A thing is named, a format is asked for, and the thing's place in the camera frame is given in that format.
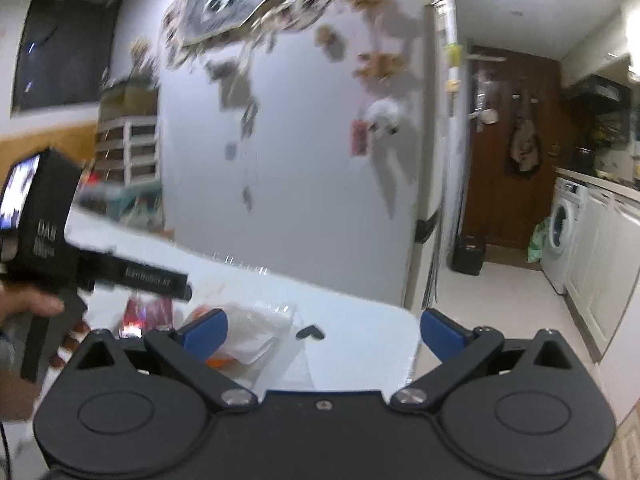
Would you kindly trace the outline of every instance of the black heart-shaped object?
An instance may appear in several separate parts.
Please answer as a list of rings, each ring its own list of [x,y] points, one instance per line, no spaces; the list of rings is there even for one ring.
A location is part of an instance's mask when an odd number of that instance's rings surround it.
[[[296,339],[306,339],[311,336],[316,341],[322,341],[325,338],[324,332],[316,325],[305,326],[296,334]]]

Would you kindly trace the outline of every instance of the lit screen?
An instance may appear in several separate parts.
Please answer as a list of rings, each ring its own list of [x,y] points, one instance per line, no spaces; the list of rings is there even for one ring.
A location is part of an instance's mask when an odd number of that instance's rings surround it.
[[[40,156],[32,156],[16,164],[6,184],[0,203],[0,229],[15,229],[20,223],[20,215],[27,198],[33,176],[38,169]]]

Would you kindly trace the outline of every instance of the brown door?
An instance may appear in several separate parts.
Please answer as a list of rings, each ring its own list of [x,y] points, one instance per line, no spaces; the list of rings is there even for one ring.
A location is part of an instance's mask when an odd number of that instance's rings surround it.
[[[487,243],[524,249],[537,223],[549,215],[556,166],[569,156],[577,127],[561,102],[560,63],[543,57],[476,47],[478,54],[505,56],[506,62],[474,62],[497,81],[492,106],[499,121],[476,131],[471,121],[471,168],[462,232],[482,235]],[[515,128],[513,99],[526,89],[538,99],[533,122],[540,141],[540,169],[533,176],[508,170],[507,157]]]

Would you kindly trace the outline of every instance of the blue gripper pad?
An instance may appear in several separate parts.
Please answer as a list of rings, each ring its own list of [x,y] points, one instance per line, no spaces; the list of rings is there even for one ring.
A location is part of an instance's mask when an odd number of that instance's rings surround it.
[[[425,345],[441,361],[446,361],[461,352],[474,338],[473,332],[433,308],[422,313],[420,334]]]
[[[225,342],[228,330],[226,314],[215,308],[178,330],[177,339],[188,353],[205,362]]]

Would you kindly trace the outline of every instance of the tile floor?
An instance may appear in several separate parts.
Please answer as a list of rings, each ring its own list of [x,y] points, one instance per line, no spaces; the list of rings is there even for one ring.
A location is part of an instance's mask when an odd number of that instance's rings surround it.
[[[538,270],[485,263],[479,276],[467,276],[444,267],[433,306],[467,328],[492,326],[509,338],[531,338],[540,328],[554,328],[587,368],[593,364],[564,299]],[[416,375],[438,364],[424,346]]]

